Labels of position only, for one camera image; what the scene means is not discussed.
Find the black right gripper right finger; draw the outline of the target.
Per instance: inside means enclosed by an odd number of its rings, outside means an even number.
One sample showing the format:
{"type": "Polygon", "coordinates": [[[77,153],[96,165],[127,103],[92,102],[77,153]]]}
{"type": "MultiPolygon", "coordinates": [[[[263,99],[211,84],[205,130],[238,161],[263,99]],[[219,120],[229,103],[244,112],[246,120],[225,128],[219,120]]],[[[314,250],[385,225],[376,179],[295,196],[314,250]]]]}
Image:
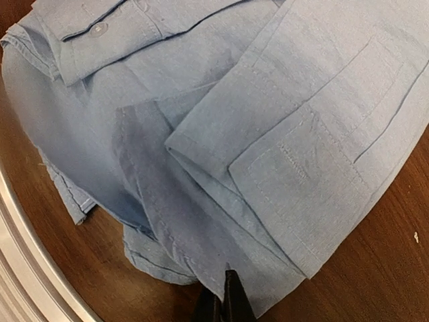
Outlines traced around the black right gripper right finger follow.
{"type": "Polygon", "coordinates": [[[235,270],[225,271],[223,319],[227,322],[257,321],[235,270]]]}

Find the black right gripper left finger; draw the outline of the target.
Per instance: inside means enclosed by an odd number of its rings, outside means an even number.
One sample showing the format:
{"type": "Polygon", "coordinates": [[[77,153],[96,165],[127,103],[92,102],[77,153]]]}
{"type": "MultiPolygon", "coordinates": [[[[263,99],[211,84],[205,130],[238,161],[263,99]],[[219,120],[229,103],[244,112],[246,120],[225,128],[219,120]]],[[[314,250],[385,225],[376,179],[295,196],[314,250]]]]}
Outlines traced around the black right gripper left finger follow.
{"type": "Polygon", "coordinates": [[[217,295],[203,288],[192,313],[191,322],[221,322],[222,303],[217,295]]]}

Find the light blue long sleeve shirt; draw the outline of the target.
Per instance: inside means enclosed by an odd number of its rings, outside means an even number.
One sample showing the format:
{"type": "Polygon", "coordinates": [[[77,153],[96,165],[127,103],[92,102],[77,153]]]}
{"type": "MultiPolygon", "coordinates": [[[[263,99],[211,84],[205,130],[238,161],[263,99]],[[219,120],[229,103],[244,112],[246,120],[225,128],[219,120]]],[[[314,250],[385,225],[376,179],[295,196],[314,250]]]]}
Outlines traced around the light blue long sleeve shirt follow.
{"type": "Polygon", "coordinates": [[[312,278],[428,125],[427,1],[36,1],[1,38],[48,168],[127,255],[257,316],[312,278]]]}

